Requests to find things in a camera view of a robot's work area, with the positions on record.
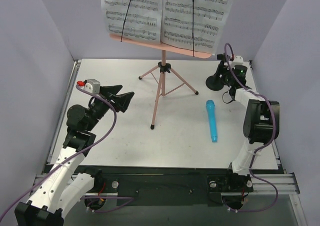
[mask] blue microphone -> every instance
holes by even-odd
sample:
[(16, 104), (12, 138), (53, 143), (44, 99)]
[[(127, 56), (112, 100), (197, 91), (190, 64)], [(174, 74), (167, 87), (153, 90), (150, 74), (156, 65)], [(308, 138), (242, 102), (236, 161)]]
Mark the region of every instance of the blue microphone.
[(209, 125), (210, 125), (210, 133), (212, 142), (218, 141), (218, 133), (217, 133), (217, 124), (216, 124), (216, 116), (215, 116), (215, 103), (213, 100), (207, 100), (206, 111), (208, 112)]

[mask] white tabletop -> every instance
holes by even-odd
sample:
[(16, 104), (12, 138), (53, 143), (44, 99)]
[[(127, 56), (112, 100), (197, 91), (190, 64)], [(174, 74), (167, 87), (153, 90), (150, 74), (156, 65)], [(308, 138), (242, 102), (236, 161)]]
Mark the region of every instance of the white tabletop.
[[(243, 122), (246, 109), (239, 102), (225, 104), (221, 91), (211, 91), (205, 81), (212, 75), (219, 62), (168, 61), (196, 90), (195, 95), (186, 85), (160, 97), (155, 129), (150, 130), (155, 105), (157, 83), (151, 74), (142, 80), (138, 76), (148, 71), (158, 60), (109, 60), (83, 59), (77, 79), (97, 79), (102, 86), (123, 85), (120, 93), (134, 91), (128, 110), (117, 114), (117, 123), (108, 138), (90, 150), (82, 165), (228, 168), (238, 155), (243, 142)], [(154, 71), (159, 78), (159, 71)], [(247, 85), (255, 89), (251, 70), (247, 71)], [(166, 91), (180, 84), (171, 74), (166, 75)], [(68, 108), (74, 104), (88, 106), (90, 97), (73, 89)], [(215, 116), (218, 142), (211, 142), (206, 101), (216, 105)], [(63, 119), (60, 134), (52, 157), (55, 162), (66, 136)], [(103, 136), (113, 121), (108, 112), (93, 129), (96, 140)], [(262, 151), (253, 165), (255, 169), (277, 169), (271, 146)]]

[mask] white wall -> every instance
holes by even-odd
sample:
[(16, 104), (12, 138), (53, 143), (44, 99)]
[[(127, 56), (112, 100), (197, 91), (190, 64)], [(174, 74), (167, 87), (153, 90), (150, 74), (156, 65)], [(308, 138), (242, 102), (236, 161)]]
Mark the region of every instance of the white wall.
[[(286, 0), (234, 0), (218, 53), (226, 42), (251, 60)], [(156, 49), (115, 42), (104, 26), (100, 0), (43, 0), (62, 37), (76, 59), (158, 59)], [(169, 59), (192, 57), (168, 53)]]
[(45, 163), (72, 67), (41, 0), (0, 0), (1, 213)]
[(253, 60), (259, 90), (280, 102), (276, 144), (295, 172), (309, 225), (320, 221), (319, 8), (319, 0), (287, 0)]

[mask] pink music stand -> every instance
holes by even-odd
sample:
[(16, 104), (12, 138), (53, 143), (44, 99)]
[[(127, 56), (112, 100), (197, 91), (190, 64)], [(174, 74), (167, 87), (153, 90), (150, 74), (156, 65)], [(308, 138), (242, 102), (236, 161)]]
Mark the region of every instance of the pink music stand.
[[(117, 36), (117, 35), (113, 35), (110, 34), (110, 37), (114, 40), (120, 41), (121, 40), (121, 36)], [(178, 89), (179, 87), (183, 86), (184, 84), (186, 84), (196, 95), (199, 94), (199, 92), (194, 89), (184, 78), (182, 78), (182, 76), (180, 76), (172, 67), (170, 64), (166, 63), (166, 52), (175, 52), (175, 53), (180, 53), (180, 54), (184, 54), (184, 55), (188, 55), (188, 56), (195, 56), (198, 58), (208, 58), (211, 56), (210, 53), (205, 53), (205, 52), (193, 52), (191, 50), (187, 50), (187, 49), (182, 49), (182, 48), (178, 48), (178, 47), (173, 47), (170, 46), (168, 44), (165, 43), (160, 43), (160, 44), (148, 44), (148, 43), (143, 43), (143, 42), (136, 42), (134, 40), (128, 39), (128, 38), (122, 38), (123, 42), (128, 42), (128, 43), (132, 43), (132, 44), (136, 44), (136, 45), (140, 45), (140, 46), (145, 46), (145, 47), (151, 47), (151, 48), (156, 48), (156, 49), (160, 49), (162, 51), (162, 59), (161, 62), (158, 63), (157, 66), (153, 67), (152, 69), (150, 69), (149, 71), (147, 71), (146, 73), (144, 73), (143, 75), (139, 76), (139, 79), (141, 80), (143, 77), (145, 77), (148, 74), (152, 74), (152, 76), (154, 77), (154, 79), (156, 80), (156, 82), (158, 83), (158, 89), (156, 91), (156, 96), (155, 96), (155, 104), (154, 104), (154, 110), (153, 110), (153, 117), (152, 117), (152, 123), (151, 123), (151, 129), (155, 128), (155, 121), (156, 121), (156, 114), (157, 114), (157, 108), (158, 108), (158, 102), (159, 102), (159, 97), (160, 96), (166, 96), (169, 93), (173, 92), (174, 90)], [(153, 71), (156, 70), (157, 68), (160, 68), (160, 78), (159, 81), (157, 81), (157, 79), (155, 78), (155, 76), (153, 75)], [(168, 71), (172, 71), (173, 74), (176, 75), (176, 77), (178, 77), (183, 83), (179, 86), (177, 86), (176, 88), (172, 89), (171, 91), (166, 93), (166, 72)]]

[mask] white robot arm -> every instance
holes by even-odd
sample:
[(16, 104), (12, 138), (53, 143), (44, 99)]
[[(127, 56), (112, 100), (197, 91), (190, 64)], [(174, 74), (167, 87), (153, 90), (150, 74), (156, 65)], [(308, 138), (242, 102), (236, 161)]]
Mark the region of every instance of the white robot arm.
[(96, 169), (79, 173), (76, 179), (67, 185), (76, 168), (94, 146), (96, 136), (90, 131), (111, 106), (115, 112), (125, 112), (134, 92), (117, 95), (122, 85), (101, 87), (100, 82), (95, 79), (79, 81), (77, 84), (84, 87), (82, 91), (93, 97), (88, 108), (81, 105), (69, 108), (66, 122), (68, 133), (51, 169), (51, 175), (47, 176), (27, 203), (19, 202), (15, 208), (19, 226), (62, 226), (65, 216), (85, 193), (90, 190), (99, 191), (103, 187), (102, 175)]
[[(272, 135), (273, 124), (270, 110), (264, 98), (257, 96), (257, 93), (248, 87), (242, 88), (232, 75), (224, 54), (217, 55), (221, 60), (216, 73), (206, 80), (206, 85), (214, 91), (221, 90), (225, 85), (229, 87), (229, 94), (233, 101), (240, 102), (246, 107), (246, 115), (243, 123), (243, 131), (246, 139), (237, 158), (231, 163), (233, 173), (238, 175), (249, 175), (249, 167), (254, 155), (254, 151), (267, 143)], [(241, 56), (233, 56), (230, 60), (230, 67), (237, 79), (246, 86), (247, 67)], [(276, 134), (279, 133), (279, 103), (269, 101), (275, 114)]]

